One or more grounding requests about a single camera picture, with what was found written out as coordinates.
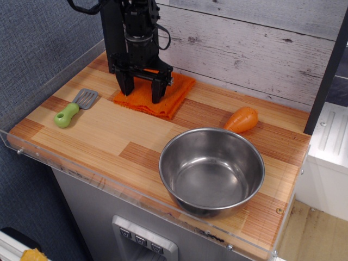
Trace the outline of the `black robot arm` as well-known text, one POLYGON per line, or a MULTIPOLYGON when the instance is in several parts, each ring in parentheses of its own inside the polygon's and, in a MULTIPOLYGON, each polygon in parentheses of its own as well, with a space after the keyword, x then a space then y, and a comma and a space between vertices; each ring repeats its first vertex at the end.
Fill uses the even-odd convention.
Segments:
POLYGON ((160 19, 155 1, 104 1, 101 21, 109 72, 122 93, 134 90, 135 78, 151 82, 152 102, 157 104, 172 84, 172 66, 159 57, 160 19))

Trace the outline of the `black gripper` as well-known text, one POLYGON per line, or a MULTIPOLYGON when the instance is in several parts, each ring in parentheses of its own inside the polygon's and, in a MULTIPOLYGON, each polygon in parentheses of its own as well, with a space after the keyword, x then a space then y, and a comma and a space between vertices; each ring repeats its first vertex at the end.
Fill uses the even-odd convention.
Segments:
POLYGON ((125 36, 121 41, 123 51, 111 51, 109 69, 116 75, 121 92, 128 96, 134 90, 134 78, 151 81, 152 103, 157 104, 165 95, 167 86, 171 86, 172 66, 159 58, 158 35, 143 38, 125 36))

